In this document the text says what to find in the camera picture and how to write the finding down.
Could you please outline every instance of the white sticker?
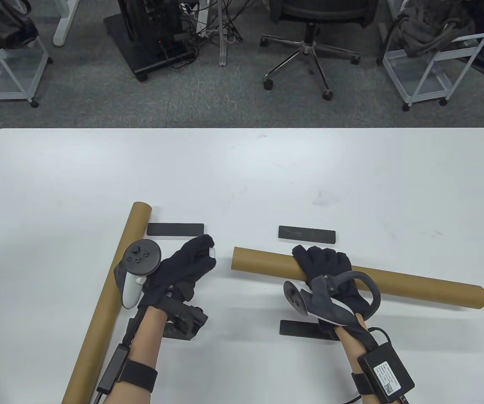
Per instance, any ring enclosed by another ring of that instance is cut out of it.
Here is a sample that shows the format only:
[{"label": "white sticker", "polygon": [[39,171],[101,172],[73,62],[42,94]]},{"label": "white sticker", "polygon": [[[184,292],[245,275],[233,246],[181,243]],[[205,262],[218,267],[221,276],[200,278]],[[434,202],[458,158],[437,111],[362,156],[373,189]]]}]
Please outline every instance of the white sticker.
[{"label": "white sticker", "polygon": [[388,362],[382,362],[380,365],[373,368],[375,375],[377,375],[380,384],[384,388],[384,391],[388,396],[401,389],[401,385],[396,379],[396,375],[392,372],[392,368],[388,365]]}]

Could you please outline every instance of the brown cardboard tube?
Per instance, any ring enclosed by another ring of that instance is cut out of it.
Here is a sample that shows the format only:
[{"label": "brown cardboard tube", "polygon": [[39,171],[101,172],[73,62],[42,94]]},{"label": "brown cardboard tube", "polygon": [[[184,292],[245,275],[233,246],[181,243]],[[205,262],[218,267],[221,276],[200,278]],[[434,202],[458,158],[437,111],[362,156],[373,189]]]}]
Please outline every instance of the brown cardboard tube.
[{"label": "brown cardboard tube", "polygon": [[143,238],[151,211],[152,208],[143,202],[135,202],[130,210],[61,404],[90,403],[121,307],[113,269],[122,259],[126,248]]},{"label": "brown cardboard tube", "polygon": [[[235,247],[231,269],[306,281],[304,272],[292,256],[273,252]],[[352,266],[352,269],[369,275],[378,285],[380,292],[385,295],[469,308],[482,308],[484,306],[484,289],[481,286],[381,271],[380,269],[355,266]],[[363,283],[356,281],[356,284],[358,288],[367,290]]]}]

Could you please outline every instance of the black chair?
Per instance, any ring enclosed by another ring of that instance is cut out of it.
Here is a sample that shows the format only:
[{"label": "black chair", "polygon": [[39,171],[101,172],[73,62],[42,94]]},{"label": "black chair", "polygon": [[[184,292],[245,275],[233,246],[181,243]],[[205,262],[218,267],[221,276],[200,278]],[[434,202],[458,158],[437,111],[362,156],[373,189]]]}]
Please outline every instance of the black chair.
[{"label": "black chair", "polygon": [[304,54],[305,56],[311,56],[311,59],[315,61],[326,87],[322,97],[330,101],[334,93],[328,87],[315,50],[329,52],[335,56],[350,57],[353,65],[360,63],[360,55],[351,50],[315,43],[315,36],[319,32],[318,25],[356,23],[362,27],[366,27],[375,19],[377,5],[378,0],[270,0],[270,19],[272,21],[275,23],[282,20],[305,23],[306,34],[302,41],[291,41],[272,35],[261,36],[261,46],[268,46],[269,42],[277,42],[298,47],[287,59],[265,75],[265,90],[271,90],[274,85],[274,82],[270,78],[271,75],[293,60],[297,55]]}]

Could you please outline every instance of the black glove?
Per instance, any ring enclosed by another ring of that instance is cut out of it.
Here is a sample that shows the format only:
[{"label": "black glove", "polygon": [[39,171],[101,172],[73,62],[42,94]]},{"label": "black glove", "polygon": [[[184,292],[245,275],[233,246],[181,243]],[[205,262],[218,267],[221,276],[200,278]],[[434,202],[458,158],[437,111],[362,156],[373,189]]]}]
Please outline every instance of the black glove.
[{"label": "black glove", "polygon": [[215,267],[215,259],[209,256],[209,248],[213,246],[212,237],[204,234],[191,239],[171,258],[163,260],[147,277],[138,307],[155,306],[166,294],[180,302],[193,298],[196,281]]},{"label": "black glove", "polygon": [[[310,247],[307,251],[302,246],[293,248],[293,256],[302,271],[308,278],[308,285],[312,279],[321,275],[337,276],[352,270],[352,265],[348,256],[343,252],[335,252],[330,248]],[[360,296],[354,280],[342,283],[334,299],[346,304],[354,313],[360,313],[362,316],[369,311],[369,303]]]}]

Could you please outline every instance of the white metal rack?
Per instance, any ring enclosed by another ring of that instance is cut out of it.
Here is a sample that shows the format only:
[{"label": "white metal rack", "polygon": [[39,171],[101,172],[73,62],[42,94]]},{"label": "white metal rack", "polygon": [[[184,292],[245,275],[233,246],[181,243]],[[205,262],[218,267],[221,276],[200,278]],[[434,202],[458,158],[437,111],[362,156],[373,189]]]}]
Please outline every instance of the white metal rack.
[{"label": "white metal rack", "polygon": [[[398,12],[405,8],[408,0],[402,1],[398,8],[398,0],[388,0],[390,11],[394,19]],[[386,38],[385,28],[380,26],[381,34]],[[484,46],[484,33],[474,35],[464,35],[453,41],[460,46],[459,49],[445,50],[442,52],[429,53],[421,58],[409,58],[404,50],[388,50],[384,58],[377,63],[384,65],[390,75],[399,94],[405,101],[403,110],[408,111],[414,102],[440,99],[440,105],[445,106],[455,92],[457,86],[467,73],[477,54]],[[436,62],[448,59],[469,57],[468,62],[459,74],[459,77],[452,83],[444,70],[436,65]]]},{"label": "white metal rack", "polygon": [[37,108],[33,97],[46,64],[52,62],[40,37],[23,49],[0,49],[0,100],[27,100]]}]

